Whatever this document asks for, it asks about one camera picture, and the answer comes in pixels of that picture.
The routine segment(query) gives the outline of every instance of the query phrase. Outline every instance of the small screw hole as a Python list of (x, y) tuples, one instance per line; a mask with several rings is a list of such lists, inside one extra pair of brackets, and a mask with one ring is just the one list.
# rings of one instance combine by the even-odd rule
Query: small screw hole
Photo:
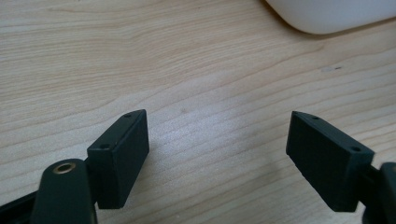
[(100, 145), (101, 149), (108, 149), (110, 147), (110, 144), (102, 144)]
[(57, 175), (62, 175), (62, 174), (69, 173), (74, 168), (76, 168), (76, 164), (75, 163), (67, 162), (67, 163), (63, 163), (63, 164), (60, 164), (59, 166), (55, 167), (55, 169), (53, 169), (52, 172), (57, 174)]
[(361, 149), (359, 147), (352, 147), (351, 149), (356, 151), (356, 152), (360, 152), (361, 151)]

